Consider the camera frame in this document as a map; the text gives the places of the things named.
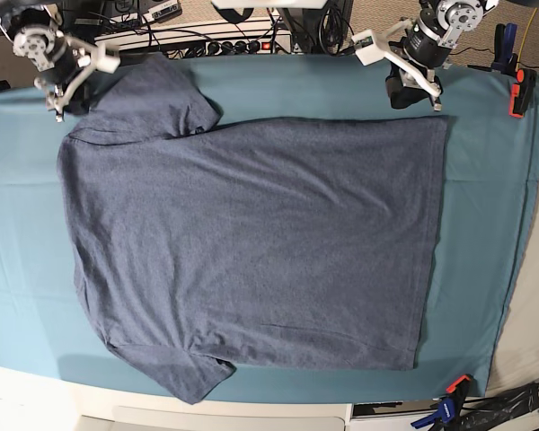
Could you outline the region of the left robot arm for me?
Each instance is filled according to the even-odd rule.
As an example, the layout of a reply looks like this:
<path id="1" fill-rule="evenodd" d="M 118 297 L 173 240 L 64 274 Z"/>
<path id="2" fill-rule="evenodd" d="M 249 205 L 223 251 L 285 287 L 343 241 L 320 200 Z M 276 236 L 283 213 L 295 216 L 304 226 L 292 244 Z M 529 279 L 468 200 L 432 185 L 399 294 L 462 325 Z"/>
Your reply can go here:
<path id="1" fill-rule="evenodd" d="M 403 110 L 428 99 L 433 110 L 441 110 L 443 87 L 437 69 L 444 66 L 463 33 L 474 31 L 497 1 L 421 1 L 420 14 L 403 20 L 403 36 L 388 43 L 396 55 L 385 88 L 391 106 Z"/>

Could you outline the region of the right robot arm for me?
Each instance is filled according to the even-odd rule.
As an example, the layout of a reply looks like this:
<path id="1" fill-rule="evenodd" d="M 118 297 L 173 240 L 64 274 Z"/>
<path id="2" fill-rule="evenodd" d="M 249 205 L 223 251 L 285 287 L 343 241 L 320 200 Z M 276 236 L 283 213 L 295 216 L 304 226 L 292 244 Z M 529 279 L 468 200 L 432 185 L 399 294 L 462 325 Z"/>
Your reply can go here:
<path id="1" fill-rule="evenodd" d="M 13 53 L 35 66 L 34 86 L 46 96 L 46 107 L 58 122 L 69 113 L 89 111 L 90 86 L 96 47 L 62 30 L 56 4 L 45 1 L 0 1 L 0 30 Z"/>

